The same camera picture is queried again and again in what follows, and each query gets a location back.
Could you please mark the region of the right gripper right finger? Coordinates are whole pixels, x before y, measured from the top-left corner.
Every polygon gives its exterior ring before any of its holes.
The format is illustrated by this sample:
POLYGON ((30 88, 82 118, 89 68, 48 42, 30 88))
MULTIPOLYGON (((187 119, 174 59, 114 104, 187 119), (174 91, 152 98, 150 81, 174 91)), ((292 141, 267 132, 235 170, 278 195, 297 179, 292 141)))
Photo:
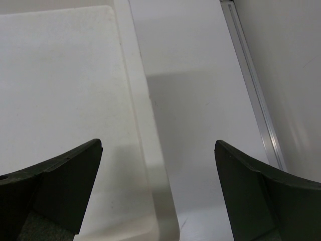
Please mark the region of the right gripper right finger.
POLYGON ((320 183, 222 140, 214 153, 234 240, 320 240, 320 183))

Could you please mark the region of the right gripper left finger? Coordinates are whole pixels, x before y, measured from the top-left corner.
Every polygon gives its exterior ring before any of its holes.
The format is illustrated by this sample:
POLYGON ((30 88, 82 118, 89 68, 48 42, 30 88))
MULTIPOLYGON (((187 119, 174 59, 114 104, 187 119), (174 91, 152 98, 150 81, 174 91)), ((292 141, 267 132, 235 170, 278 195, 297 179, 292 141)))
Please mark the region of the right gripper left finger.
POLYGON ((103 147, 92 139, 1 175, 1 240, 73 240, 79 234, 103 147))

